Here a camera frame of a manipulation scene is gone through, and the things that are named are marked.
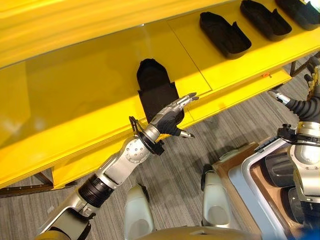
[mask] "gray carpet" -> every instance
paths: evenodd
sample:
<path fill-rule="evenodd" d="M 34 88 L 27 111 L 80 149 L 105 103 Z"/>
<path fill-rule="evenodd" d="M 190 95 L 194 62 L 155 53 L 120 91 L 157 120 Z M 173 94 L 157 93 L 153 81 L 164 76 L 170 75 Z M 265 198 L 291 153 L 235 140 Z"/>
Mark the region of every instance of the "gray carpet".
<path fill-rule="evenodd" d="M 296 99 L 307 95 L 303 72 L 281 91 Z M 128 190 L 145 185 L 157 229 L 194 226 L 201 223 L 202 167 L 246 143 L 274 136 L 282 123 L 297 125 L 297 117 L 286 107 L 262 93 L 212 116 L 188 129 L 196 139 L 169 137 L 165 152 L 141 164 L 101 207 L 92 221 L 89 240 L 122 240 L 124 207 Z M 87 177 L 79 180 L 82 183 Z M 33 177 L 15 184 L 36 184 Z M 50 208 L 57 207 L 74 188 L 0 199 L 0 239 L 30 240 L 45 221 Z"/>

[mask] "black plastic holder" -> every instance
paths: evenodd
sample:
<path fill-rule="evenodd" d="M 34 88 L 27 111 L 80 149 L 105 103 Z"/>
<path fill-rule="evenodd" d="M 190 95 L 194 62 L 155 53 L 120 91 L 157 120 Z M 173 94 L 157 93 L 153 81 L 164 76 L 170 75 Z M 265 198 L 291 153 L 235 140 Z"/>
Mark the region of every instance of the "black plastic holder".
<path fill-rule="evenodd" d="M 227 59 L 243 56 L 252 45 L 236 22 L 230 25 L 222 16 L 212 12 L 200 14 L 200 27 Z"/>
<path fill-rule="evenodd" d="M 276 4 L 303 29 L 311 31 L 320 26 L 320 13 L 300 0 L 275 0 Z"/>
<path fill-rule="evenodd" d="M 292 27 L 277 9 L 271 12 L 261 3 L 251 0 L 243 0 L 240 9 L 243 15 L 271 41 L 280 41 L 292 31 Z"/>
<path fill-rule="evenodd" d="M 145 59 L 140 63 L 136 73 L 140 90 L 140 101 L 148 123 L 165 106 L 179 98 L 174 82 L 170 82 L 167 70 L 154 59 Z M 185 116 L 181 111 L 176 117 L 180 123 Z"/>

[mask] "yellow shelf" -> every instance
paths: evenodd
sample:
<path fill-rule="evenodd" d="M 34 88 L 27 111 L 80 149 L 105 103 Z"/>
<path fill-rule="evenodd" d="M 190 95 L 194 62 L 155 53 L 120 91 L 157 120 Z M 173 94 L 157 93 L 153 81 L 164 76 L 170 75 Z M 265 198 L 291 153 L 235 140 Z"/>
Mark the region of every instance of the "yellow shelf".
<path fill-rule="evenodd" d="M 283 69 L 273 71 L 270 76 L 248 79 L 240 84 L 202 97 L 197 103 L 190 105 L 188 110 L 194 121 L 200 122 L 290 79 L 291 76 Z"/>
<path fill-rule="evenodd" d="M 320 50 L 319 27 L 313 31 L 306 31 L 293 22 L 274 0 L 255 1 L 262 3 L 270 11 L 277 8 L 279 14 L 291 25 L 292 32 L 285 39 L 277 42 L 266 39 L 242 15 L 240 0 L 206 8 L 168 21 L 213 92 L 278 69 L 302 56 Z M 252 42 L 248 52 L 238 59 L 226 60 L 199 27 L 202 12 L 221 15 L 230 24 L 236 21 L 239 28 Z"/>
<path fill-rule="evenodd" d="M 290 75 L 283 69 L 272 72 L 270 76 L 247 80 L 238 86 L 232 86 L 207 97 L 202 97 L 188 108 L 194 121 L 185 122 L 180 127 L 187 128 L 291 79 Z M 97 151 L 54 166 L 52 168 L 54 187 L 60 188 L 95 171 L 109 156 L 120 150 L 123 142 L 129 136 L 132 136 L 132 132 L 114 139 L 105 146 L 101 146 Z"/>
<path fill-rule="evenodd" d="M 211 90 L 165 21 L 0 70 L 0 188 L 130 132 L 129 116 L 145 122 L 136 78 L 145 58 L 166 67 L 180 96 Z"/>
<path fill-rule="evenodd" d="M 0 6 L 0 68 L 225 1 L 7 0 Z"/>

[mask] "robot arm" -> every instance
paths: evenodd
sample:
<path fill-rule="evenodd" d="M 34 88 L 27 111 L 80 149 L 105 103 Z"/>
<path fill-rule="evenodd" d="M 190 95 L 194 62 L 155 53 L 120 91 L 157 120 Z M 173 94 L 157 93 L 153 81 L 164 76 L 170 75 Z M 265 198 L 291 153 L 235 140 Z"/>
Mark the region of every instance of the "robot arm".
<path fill-rule="evenodd" d="M 278 136 L 292 145 L 288 156 L 293 162 L 293 180 L 304 213 L 304 224 L 309 228 L 320 224 L 320 63 L 316 57 L 308 60 L 310 75 L 304 78 L 309 86 L 306 101 L 292 99 L 276 89 L 269 94 L 299 117 L 297 130 L 284 124 Z"/>
<path fill-rule="evenodd" d="M 150 153 L 163 153 L 163 142 L 156 142 L 160 134 L 194 138 L 192 134 L 177 128 L 176 116 L 187 104 L 197 99 L 196 93 L 190 93 L 170 103 L 145 129 L 142 129 L 134 117 L 130 117 L 134 136 L 129 137 L 120 151 L 111 155 L 81 187 L 50 214 L 41 226 L 36 240 L 84 240 L 91 228 L 90 220 L 113 191 Z"/>

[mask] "black tray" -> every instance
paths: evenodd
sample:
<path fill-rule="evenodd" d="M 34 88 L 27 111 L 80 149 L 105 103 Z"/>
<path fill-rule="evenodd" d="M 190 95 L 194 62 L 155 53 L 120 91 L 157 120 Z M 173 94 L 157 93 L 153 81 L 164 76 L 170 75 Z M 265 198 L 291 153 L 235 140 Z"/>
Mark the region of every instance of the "black tray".
<path fill-rule="evenodd" d="M 311 31 L 320 25 L 320 13 L 310 2 L 300 0 L 275 0 L 276 4 L 303 29 Z"/>
<path fill-rule="evenodd" d="M 145 59 L 140 62 L 136 73 L 140 90 L 140 101 L 148 123 L 165 106 L 179 98 L 174 82 L 170 82 L 167 70 L 154 59 Z M 176 117 L 179 124 L 185 116 L 182 111 Z"/>
<path fill-rule="evenodd" d="M 261 3 L 251 0 L 242 1 L 240 9 L 249 21 L 271 41 L 282 40 L 292 31 L 291 26 L 277 9 L 271 12 Z"/>
<path fill-rule="evenodd" d="M 291 220 L 299 224 L 303 224 L 304 213 L 302 211 L 301 202 L 299 200 L 296 187 L 290 186 L 281 188 L 280 198 L 287 216 Z"/>
<path fill-rule="evenodd" d="M 265 157 L 261 164 L 264 178 L 276 187 L 294 186 L 294 165 L 287 153 L 272 154 Z"/>
<path fill-rule="evenodd" d="M 243 56 L 252 45 L 236 22 L 230 25 L 222 16 L 212 12 L 200 14 L 200 27 L 228 59 Z"/>

